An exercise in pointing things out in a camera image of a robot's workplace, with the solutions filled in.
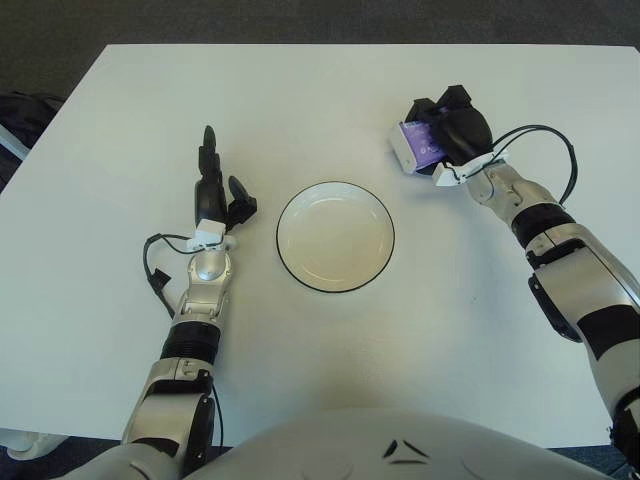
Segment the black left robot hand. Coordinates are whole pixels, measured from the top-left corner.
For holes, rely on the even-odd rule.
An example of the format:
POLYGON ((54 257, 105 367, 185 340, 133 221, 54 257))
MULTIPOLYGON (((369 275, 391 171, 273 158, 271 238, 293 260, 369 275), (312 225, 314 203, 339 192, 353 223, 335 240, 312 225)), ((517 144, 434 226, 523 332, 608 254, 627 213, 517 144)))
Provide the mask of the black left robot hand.
POLYGON ((227 202, 216 135, 210 125, 205 127, 203 141, 198 148, 198 169, 201 177, 194 187, 195 224, 201 220, 219 222, 228 233, 257 212, 256 198, 233 175, 228 178, 233 199, 230 203, 227 202))

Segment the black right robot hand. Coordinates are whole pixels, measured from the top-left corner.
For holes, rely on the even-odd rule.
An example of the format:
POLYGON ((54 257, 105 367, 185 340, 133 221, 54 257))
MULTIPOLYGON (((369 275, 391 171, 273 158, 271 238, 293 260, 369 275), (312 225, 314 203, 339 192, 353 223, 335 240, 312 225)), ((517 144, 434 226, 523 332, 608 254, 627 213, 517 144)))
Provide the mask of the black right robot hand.
POLYGON ((461 167, 493 150, 489 125, 462 85, 449 86, 437 101, 414 100, 402 127, 409 129, 419 175, 432 175, 441 162, 461 167))

